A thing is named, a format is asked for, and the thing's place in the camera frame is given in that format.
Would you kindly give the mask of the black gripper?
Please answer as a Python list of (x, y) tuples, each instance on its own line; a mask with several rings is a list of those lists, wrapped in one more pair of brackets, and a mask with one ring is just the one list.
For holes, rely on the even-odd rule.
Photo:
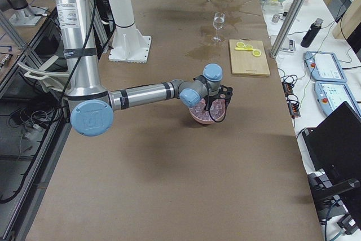
[(218, 88), (217, 90), (211, 91), (206, 97), (205, 97), (205, 101), (206, 101), (206, 105), (205, 105), (205, 110), (209, 111), (210, 110), (210, 106), (211, 106), (211, 102), (213, 102), (216, 99), (219, 99), (220, 97), (220, 88)]

